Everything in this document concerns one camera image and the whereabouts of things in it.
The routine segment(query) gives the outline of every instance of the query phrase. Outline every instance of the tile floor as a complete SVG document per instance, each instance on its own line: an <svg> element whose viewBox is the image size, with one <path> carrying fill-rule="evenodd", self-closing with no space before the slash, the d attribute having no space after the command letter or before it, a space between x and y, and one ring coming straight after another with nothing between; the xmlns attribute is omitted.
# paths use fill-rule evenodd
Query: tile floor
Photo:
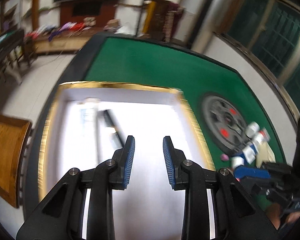
<svg viewBox="0 0 300 240"><path fill-rule="evenodd" d="M245 79L249 79L249 76L256 74L251 66L247 67L247 64L237 61L236 59L233 59L233 62L228 62L231 55L226 59L220 57L220 53L217 53L216 55L211 51L208 52L207 55L235 68L237 68L236 65L238 64L244 65L244 69L240 69L239 66L238 70ZM33 122L33 125L35 125L51 89L73 57L74 55L60 55L59 57L58 55L41 56L32 63L30 70L24 69L22 72L23 82L20 86L18 86L11 77L7 78L5 83L0 82L0 110L2 113L30 119ZM254 91L257 91L256 88L264 88L267 86L262 78L250 78L247 82ZM280 130L282 131L282 127L279 126L280 120L277 120L276 118L276 115L278 115L278 99L274 98L274 94L269 93L256 93L256 95L264 104L277 132L280 132ZM294 144L286 146L286 148L291 149L285 151L286 157L289 160L293 158L294 147L295 142ZM20 209L12 208L0 198L0 222L13 237L16 237L18 229L24 222L22 207Z"/></svg>
<svg viewBox="0 0 300 240"><path fill-rule="evenodd" d="M51 89L74 55L42 56L30 70L22 65L22 84L12 77L0 82L0 111L5 115L30 119L35 125ZM15 209L0 197L0 222L14 238L24 222L22 207Z"/></svg>

